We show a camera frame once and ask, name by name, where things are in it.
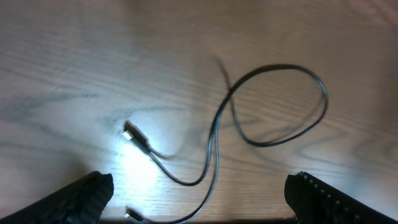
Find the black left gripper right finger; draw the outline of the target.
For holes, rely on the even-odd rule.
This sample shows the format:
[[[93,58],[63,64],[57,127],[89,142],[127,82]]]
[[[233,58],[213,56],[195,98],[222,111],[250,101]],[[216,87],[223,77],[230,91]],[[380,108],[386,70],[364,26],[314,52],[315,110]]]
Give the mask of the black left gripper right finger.
[[[397,224],[307,172],[287,176],[284,196],[299,223]]]

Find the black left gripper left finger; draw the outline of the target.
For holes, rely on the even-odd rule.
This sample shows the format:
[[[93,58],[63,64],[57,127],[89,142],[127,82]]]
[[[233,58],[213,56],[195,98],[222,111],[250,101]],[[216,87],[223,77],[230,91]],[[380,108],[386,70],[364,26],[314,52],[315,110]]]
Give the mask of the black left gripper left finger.
[[[1,224],[98,223],[113,193],[113,176],[94,171],[2,218]]]

